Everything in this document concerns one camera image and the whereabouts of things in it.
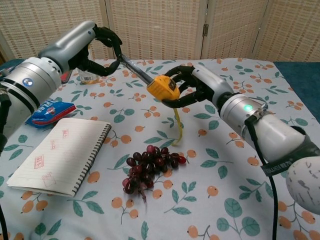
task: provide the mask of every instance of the yellow tape measure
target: yellow tape measure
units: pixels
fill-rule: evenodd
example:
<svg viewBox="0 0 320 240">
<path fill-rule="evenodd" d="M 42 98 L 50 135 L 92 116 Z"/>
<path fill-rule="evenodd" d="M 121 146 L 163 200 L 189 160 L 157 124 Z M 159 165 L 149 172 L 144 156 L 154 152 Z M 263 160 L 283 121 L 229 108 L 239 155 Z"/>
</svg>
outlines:
<svg viewBox="0 0 320 240">
<path fill-rule="evenodd" d="M 177 100 L 180 97 L 180 91 L 177 84 L 170 77 L 165 75 L 156 76 L 153 82 L 150 83 L 146 87 L 146 89 L 159 101 L 162 101 L 164 99 Z M 173 111 L 179 127 L 179 138 L 171 145 L 176 146 L 182 138 L 183 131 L 178 110 L 174 108 Z"/>
</svg>

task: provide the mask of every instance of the white round object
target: white round object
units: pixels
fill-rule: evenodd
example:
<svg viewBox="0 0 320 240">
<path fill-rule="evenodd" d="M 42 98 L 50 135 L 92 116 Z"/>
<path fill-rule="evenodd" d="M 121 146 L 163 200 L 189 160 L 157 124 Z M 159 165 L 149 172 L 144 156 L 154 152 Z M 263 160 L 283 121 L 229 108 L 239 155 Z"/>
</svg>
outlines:
<svg viewBox="0 0 320 240">
<path fill-rule="evenodd" d="M 286 185 L 304 209 L 320 215 L 320 156 L 304 157 L 288 169 Z"/>
</svg>

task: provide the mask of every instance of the tablecloth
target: tablecloth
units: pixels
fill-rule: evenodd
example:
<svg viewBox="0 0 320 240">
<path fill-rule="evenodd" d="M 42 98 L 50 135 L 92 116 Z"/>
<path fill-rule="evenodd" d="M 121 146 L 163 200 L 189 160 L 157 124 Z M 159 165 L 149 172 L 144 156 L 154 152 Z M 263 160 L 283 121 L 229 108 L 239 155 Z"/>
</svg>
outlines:
<svg viewBox="0 0 320 240">
<path fill-rule="evenodd" d="M 97 60 L 107 66 L 109 60 Z M 316 119 L 272 62 L 245 58 L 136 60 L 150 76 L 177 65 L 201 64 L 236 92 L 263 99 L 285 123 L 306 130 L 320 146 Z M 192 88 L 182 95 L 191 93 Z M 74 198 L 24 192 L 6 185 L 10 175 L 50 132 L 23 125 L 1 155 L 0 197 L 10 239 L 35 240 L 269 240 L 273 194 L 257 153 L 220 118 L 208 101 L 179 109 L 183 138 L 172 109 L 154 99 L 135 74 L 120 66 L 96 84 L 75 71 L 51 96 L 72 102 L 73 118 L 107 121 L 112 131 Z M 178 170 L 155 176 L 146 203 L 123 192 L 126 158 L 148 144 L 187 157 Z M 279 199 L 278 239 L 319 239 L 320 217 L 290 197 L 284 174 L 274 177 Z"/>
</svg>

